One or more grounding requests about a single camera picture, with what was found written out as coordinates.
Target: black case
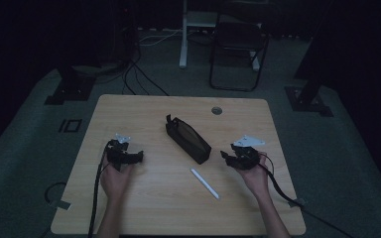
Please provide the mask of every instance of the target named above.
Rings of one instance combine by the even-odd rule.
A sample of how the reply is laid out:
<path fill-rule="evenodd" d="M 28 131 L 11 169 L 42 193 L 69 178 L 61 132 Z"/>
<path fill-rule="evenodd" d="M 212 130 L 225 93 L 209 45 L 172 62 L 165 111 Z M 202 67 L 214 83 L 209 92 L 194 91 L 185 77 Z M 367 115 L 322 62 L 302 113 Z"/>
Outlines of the black case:
<path fill-rule="evenodd" d="M 178 143 L 198 164 L 204 163 L 209 158 L 211 147 L 192 126 L 171 115 L 167 116 L 167 134 Z"/>

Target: chair leg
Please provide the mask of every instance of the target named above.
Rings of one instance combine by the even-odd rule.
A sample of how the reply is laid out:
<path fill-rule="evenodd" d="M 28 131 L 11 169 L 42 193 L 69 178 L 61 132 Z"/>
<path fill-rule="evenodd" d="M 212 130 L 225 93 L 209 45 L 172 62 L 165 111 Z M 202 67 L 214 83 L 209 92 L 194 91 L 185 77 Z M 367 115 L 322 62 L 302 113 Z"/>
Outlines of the chair leg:
<path fill-rule="evenodd" d="M 216 86 L 212 83 L 212 73 L 214 70 L 214 57 L 215 57 L 215 44 L 212 45 L 211 54 L 209 56 L 209 63 L 210 63 L 210 66 L 209 66 L 209 85 L 212 88 L 216 88 Z"/>
<path fill-rule="evenodd" d="M 249 55 L 250 55 L 250 58 L 251 58 L 251 61 L 250 61 L 249 65 L 252 66 L 252 69 L 254 71 L 259 71 L 259 67 L 260 67 L 261 64 L 259 63 L 258 58 L 255 57 L 255 56 L 258 56 L 258 53 L 250 52 Z"/>
<path fill-rule="evenodd" d="M 260 62 L 260 65 L 259 65 L 259 70 L 258 70 L 258 73 L 256 75 L 256 81 L 255 81 L 255 84 L 250 87 L 250 88 L 240 88 L 240 87 L 225 87 L 225 86 L 218 86 L 218 85 L 214 85 L 213 82 L 212 82 L 212 75 L 213 75 L 213 67 L 214 67 L 214 57 L 215 57 L 215 45 L 213 45 L 212 49 L 211 49 L 211 55 L 209 57 L 209 61 L 210 61 L 210 69 L 209 69 L 209 85 L 212 87 L 212 88 L 215 88 L 215 89 L 222 89 L 222 90 L 233 90 L 233 91 L 253 91 L 253 89 L 255 89 L 258 84 L 259 84 L 259 81 L 260 81 L 260 78 L 261 78 L 261 72 L 262 72 L 262 67 L 264 65 L 264 60 L 265 60 L 265 56 L 267 54 L 267 49 L 268 49 L 268 45 L 269 45 L 269 38 L 266 39 L 265 41 L 265 46 L 264 46 L 264 49 L 262 50 L 263 53 L 262 53 L 262 57 L 261 57 L 261 62 Z"/>
<path fill-rule="evenodd" d="M 264 67 L 264 61 L 265 61 L 265 56 L 267 55 L 268 45 L 269 45 L 269 37 L 267 37 L 267 39 L 265 40 L 265 46 L 262 53 L 261 62 L 259 65 L 258 75 L 256 75 L 255 85 L 252 87 L 251 90 L 255 89 L 258 86 L 259 80 L 261 79 L 261 72 L 262 72 L 262 68 Z"/>

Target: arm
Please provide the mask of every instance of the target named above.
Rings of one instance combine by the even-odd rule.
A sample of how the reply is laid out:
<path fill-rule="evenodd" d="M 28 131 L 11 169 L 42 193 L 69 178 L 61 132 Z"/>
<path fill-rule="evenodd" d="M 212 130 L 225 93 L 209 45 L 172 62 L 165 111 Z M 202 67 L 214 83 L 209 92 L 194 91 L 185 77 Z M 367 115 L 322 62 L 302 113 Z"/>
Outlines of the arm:
<path fill-rule="evenodd" d="M 259 154 L 259 156 L 261 157 L 261 166 L 266 167 L 266 158 L 262 154 Z M 237 171 L 243 177 L 247 187 L 250 191 L 252 191 L 258 201 L 268 237 L 290 237 L 286 226 L 281 220 L 280 215 L 272 202 L 268 189 L 267 173 L 259 166 L 256 166 L 248 171 Z"/>
<path fill-rule="evenodd" d="M 125 193 L 133 165 L 129 165 L 122 172 L 116 171 L 113 166 L 108 165 L 107 158 L 104 157 L 100 182 L 107 195 L 107 204 L 104 211 L 103 220 L 98 228 L 98 238 L 119 237 L 120 209 L 122 196 Z"/>

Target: person's left hand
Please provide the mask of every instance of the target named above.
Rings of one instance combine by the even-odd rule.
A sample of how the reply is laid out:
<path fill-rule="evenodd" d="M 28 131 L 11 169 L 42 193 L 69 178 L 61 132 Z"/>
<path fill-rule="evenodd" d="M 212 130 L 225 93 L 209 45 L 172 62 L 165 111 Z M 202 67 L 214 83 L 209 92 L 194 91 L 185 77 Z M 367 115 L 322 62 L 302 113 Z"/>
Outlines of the person's left hand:
<path fill-rule="evenodd" d="M 123 193 L 125 193 L 134 165 L 128 165 L 124 170 L 118 172 L 111 164 L 108 163 L 107 155 L 104 155 L 103 167 L 105 169 L 101 174 L 100 183 L 107 195 L 108 200 L 120 200 Z"/>

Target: desk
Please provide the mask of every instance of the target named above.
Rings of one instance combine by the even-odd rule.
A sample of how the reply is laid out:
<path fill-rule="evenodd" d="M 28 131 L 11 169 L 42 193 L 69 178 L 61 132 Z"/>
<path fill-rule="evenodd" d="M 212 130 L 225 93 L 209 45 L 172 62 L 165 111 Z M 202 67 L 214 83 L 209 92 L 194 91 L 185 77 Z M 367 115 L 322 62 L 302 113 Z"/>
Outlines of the desk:
<path fill-rule="evenodd" d="M 217 106 L 222 114 L 214 115 Z M 192 125 L 212 147 L 208 161 L 198 165 L 166 133 L 166 116 Z M 232 153 L 230 143 L 243 135 L 257 137 L 273 160 L 278 184 L 296 198 L 268 103 L 262 99 L 102 95 L 95 107 L 62 200 L 52 224 L 57 234 L 85 234 L 91 216 L 97 165 L 115 133 L 132 137 L 129 153 L 144 151 L 135 167 L 121 214 L 120 233 L 136 235 L 261 235 L 265 226 L 254 196 L 219 151 Z M 196 179 L 190 168 L 218 192 L 220 200 Z M 302 214 L 273 189 L 271 196 L 293 235 L 306 230 Z M 106 196 L 99 189 L 95 232 Z"/>

